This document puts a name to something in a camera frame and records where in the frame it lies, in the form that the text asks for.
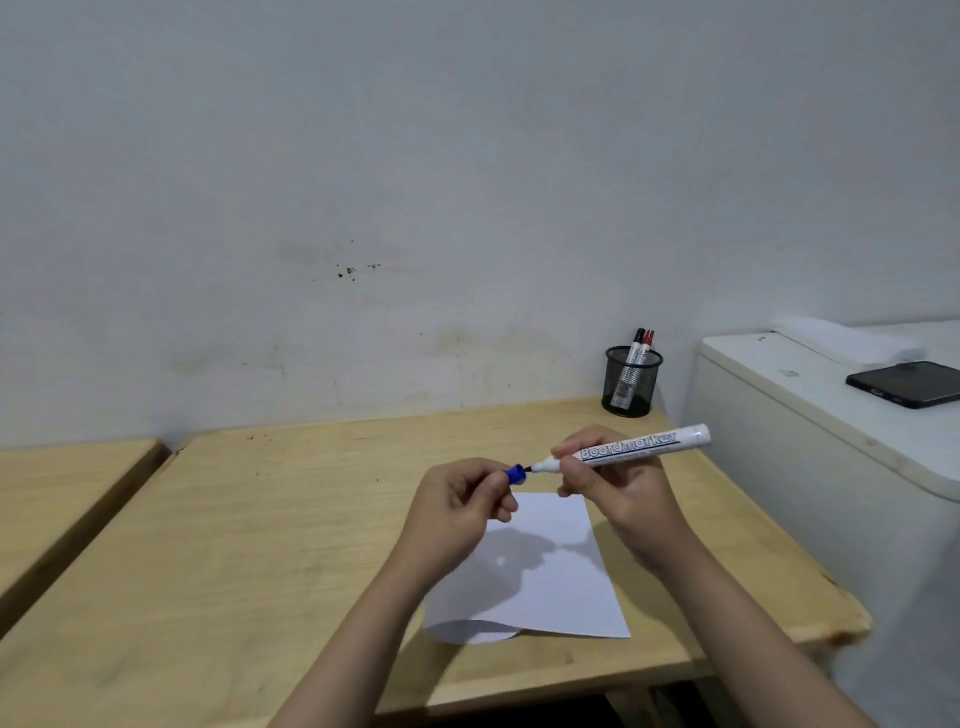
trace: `forearm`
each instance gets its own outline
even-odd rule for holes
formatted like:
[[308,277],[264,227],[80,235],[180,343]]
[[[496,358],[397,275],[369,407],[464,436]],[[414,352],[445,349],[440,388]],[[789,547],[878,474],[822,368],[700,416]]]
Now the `forearm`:
[[659,576],[751,725],[873,725],[699,539],[680,551]]
[[386,685],[410,617],[426,593],[388,560],[334,632],[269,728],[366,725]]

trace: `white appliance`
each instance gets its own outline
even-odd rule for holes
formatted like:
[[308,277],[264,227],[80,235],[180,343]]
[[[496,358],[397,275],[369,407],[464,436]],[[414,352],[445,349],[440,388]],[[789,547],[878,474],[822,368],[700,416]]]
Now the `white appliance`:
[[[867,330],[960,369],[960,321]],[[884,726],[958,725],[960,401],[906,409],[852,371],[777,333],[710,337],[684,422],[709,426],[709,457],[873,616],[834,665],[841,688]]]

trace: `black phone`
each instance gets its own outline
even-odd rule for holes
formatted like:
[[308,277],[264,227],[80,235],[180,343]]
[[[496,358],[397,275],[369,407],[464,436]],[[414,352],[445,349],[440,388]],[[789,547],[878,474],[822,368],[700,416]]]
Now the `black phone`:
[[851,387],[910,409],[960,400],[960,369],[911,361],[847,377]]

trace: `wood grain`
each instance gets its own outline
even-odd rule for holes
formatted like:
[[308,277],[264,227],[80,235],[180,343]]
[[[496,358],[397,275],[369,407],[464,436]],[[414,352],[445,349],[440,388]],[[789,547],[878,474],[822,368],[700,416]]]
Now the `wood grain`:
[[[669,427],[570,400],[200,436],[0,643],[0,711],[18,726],[264,725],[386,557],[427,467],[533,462],[591,422],[632,436]],[[664,464],[698,533],[794,641],[866,634],[856,600],[703,453]],[[707,673],[668,594],[590,514],[630,640],[522,634],[458,648],[417,616],[380,718]]]
[[158,440],[0,450],[0,637],[169,454]]

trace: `black mesh pen holder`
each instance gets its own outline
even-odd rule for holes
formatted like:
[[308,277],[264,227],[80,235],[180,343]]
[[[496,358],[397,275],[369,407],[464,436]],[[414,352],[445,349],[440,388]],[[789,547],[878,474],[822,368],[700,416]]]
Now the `black mesh pen holder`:
[[657,384],[657,369],[663,357],[652,349],[642,364],[628,364],[630,347],[607,349],[607,378],[603,383],[600,403],[608,412],[620,417],[643,417],[650,414],[650,402]]

